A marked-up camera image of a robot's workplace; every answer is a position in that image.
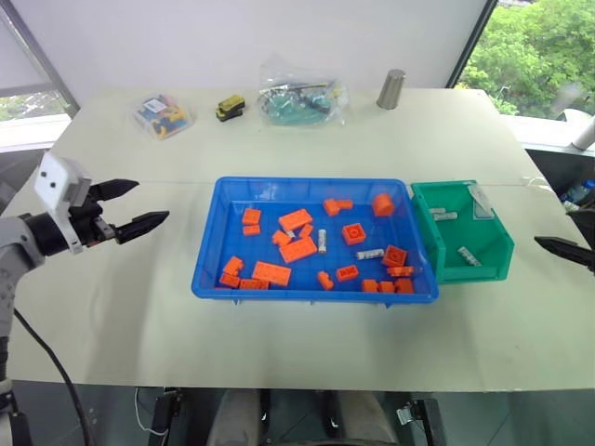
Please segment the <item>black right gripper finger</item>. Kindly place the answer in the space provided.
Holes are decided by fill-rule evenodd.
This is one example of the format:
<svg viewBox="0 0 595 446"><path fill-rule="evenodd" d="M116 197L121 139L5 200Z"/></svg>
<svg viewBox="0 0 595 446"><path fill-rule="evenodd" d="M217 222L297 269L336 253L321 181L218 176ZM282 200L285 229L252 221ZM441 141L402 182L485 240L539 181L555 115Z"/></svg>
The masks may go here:
<svg viewBox="0 0 595 446"><path fill-rule="evenodd" d="M585 266L588 269L594 268L594 252L592 250L558 237L535 236L534 240L555 256Z"/></svg>

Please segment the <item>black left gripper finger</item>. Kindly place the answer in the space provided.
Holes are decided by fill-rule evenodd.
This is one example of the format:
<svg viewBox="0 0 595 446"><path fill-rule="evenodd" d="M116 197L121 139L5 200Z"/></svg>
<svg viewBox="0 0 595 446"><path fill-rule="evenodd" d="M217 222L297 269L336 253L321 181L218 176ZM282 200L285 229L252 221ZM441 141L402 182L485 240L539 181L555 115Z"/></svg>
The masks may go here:
<svg viewBox="0 0 595 446"><path fill-rule="evenodd" d="M168 211L155 211L134 217L129 223L114 227L114 239L119 244L128 243L160 226L169 217Z"/></svg>
<svg viewBox="0 0 595 446"><path fill-rule="evenodd" d="M91 186L91 199L95 202L106 202L119 198L139 185L136 180L112 179Z"/></svg>

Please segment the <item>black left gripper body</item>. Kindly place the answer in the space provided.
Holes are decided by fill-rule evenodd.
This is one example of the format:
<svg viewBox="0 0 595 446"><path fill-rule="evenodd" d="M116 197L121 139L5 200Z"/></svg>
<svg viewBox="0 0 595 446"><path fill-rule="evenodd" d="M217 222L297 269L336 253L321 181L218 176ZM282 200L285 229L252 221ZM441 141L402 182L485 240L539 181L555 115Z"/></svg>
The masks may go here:
<svg viewBox="0 0 595 446"><path fill-rule="evenodd" d="M99 201L108 201L115 197L113 184L97 184L89 188L83 203L71 206L70 222L84 247L92 247L115 237L112 225L106 223Z"/></svg>

